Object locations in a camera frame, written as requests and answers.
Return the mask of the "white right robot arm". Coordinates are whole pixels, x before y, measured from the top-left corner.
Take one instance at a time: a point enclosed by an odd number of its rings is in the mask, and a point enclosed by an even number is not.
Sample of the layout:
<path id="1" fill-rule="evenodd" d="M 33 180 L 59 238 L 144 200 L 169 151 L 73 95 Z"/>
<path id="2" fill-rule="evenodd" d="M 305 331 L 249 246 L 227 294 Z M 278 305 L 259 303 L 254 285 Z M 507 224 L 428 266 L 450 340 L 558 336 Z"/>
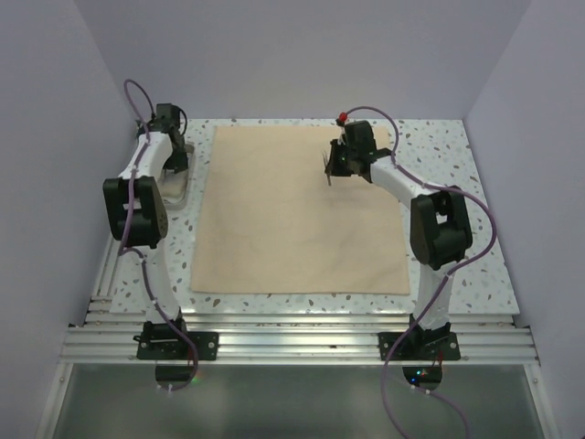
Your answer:
<path id="1" fill-rule="evenodd" d="M 427 183 L 399 165 L 394 151 L 378 147 L 369 122 L 350 122 L 343 112 L 336 124 L 341 134 L 330 142 L 325 175 L 362 177 L 409 209 L 409 245 L 420 264 L 420 283 L 407 347 L 415 358 L 427 359 L 451 331 L 448 272 L 473 243 L 463 194 L 457 187 Z"/>

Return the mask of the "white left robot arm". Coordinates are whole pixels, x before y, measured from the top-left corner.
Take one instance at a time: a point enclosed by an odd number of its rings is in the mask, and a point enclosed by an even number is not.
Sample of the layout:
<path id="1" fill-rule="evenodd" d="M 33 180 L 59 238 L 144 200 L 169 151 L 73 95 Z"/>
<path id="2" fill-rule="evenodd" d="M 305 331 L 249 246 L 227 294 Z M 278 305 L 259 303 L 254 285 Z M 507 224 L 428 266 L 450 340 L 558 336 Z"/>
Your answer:
<path id="1" fill-rule="evenodd" d="M 146 321 L 153 325 L 181 316 L 166 267 L 164 240 L 169 229 L 167 206 L 185 196 L 193 154 L 181 127 L 185 120 L 179 106 L 157 104 L 151 120 L 138 130 L 130 163 L 102 184 L 119 254 L 130 253 L 141 266 Z"/>

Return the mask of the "steel tweezers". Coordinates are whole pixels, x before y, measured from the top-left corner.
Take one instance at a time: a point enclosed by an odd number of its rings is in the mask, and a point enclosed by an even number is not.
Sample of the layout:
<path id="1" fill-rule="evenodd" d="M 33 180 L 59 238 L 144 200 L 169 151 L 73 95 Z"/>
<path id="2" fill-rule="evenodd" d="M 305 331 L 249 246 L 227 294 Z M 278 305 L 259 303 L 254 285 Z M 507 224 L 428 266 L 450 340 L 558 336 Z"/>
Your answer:
<path id="1" fill-rule="evenodd" d="M 332 186 L 332 181 L 331 181 L 331 176 L 332 176 L 331 158 L 330 158 L 330 156 L 326 152 L 323 152 L 322 153 L 322 158 L 323 158 L 324 174 L 325 174 L 326 182 L 327 182 L 327 185 L 329 187 L 331 187 Z"/>

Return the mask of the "bagged gauze pad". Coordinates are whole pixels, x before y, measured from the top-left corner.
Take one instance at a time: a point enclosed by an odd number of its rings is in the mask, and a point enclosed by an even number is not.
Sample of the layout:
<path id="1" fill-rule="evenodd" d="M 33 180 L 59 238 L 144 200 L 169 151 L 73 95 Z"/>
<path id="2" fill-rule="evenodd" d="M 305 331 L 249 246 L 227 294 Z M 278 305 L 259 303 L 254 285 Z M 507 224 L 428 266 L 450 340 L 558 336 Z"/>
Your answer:
<path id="1" fill-rule="evenodd" d="M 186 193 L 188 173 L 178 174 L 164 172 L 157 180 L 158 189 L 165 203 L 175 204 L 181 201 Z"/>

